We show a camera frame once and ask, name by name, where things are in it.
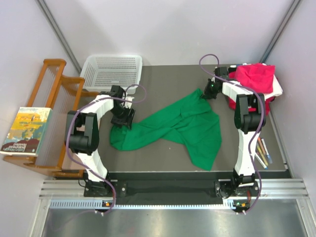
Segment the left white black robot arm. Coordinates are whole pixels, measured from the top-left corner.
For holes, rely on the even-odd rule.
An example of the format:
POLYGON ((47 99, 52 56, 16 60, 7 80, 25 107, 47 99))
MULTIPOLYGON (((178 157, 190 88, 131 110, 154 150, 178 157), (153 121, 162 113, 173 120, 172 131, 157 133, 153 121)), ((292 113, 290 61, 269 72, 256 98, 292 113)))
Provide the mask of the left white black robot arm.
POLYGON ((67 155, 87 172, 85 197, 106 197, 115 192, 107 180, 108 171, 98 153, 99 121, 107 112, 111 112, 113 125, 131 129, 135 110, 131 107, 132 98, 127 100, 126 96, 125 89, 113 85, 110 92, 100 92, 92 102, 67 114, 67 155))

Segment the green t shirt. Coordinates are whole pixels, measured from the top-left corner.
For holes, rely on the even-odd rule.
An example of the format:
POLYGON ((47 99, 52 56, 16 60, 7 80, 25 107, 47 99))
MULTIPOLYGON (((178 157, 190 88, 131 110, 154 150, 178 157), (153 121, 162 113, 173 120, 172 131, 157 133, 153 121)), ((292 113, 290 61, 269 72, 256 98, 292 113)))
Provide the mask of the green t shirt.
POLYGON ((157 111, 131 129, 113 126, 110 144, 119 151, 133 151, 159 139, 182 144, 191 162, 211 170, 222 144, 220 119, 202 98, 202 90, 157 111))

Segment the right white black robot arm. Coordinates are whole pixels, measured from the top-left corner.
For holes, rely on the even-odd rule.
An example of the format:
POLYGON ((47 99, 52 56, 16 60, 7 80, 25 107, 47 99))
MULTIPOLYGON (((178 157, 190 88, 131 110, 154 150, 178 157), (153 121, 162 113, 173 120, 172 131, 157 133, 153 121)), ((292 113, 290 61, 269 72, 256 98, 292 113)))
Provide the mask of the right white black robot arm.
POLYGON ((253 156, 256 142, 262 127, 266 123, 265 96, 253 92, 229 78, 226 67, 217 67, 214 77, 208 83, 202 95, 203 99, 216 99, 222 93, 236 103, 234 124, 239 134, 237 162, 233 170, 230 188, 235 195, 243 195, 249 189, 257 189, 253 156))

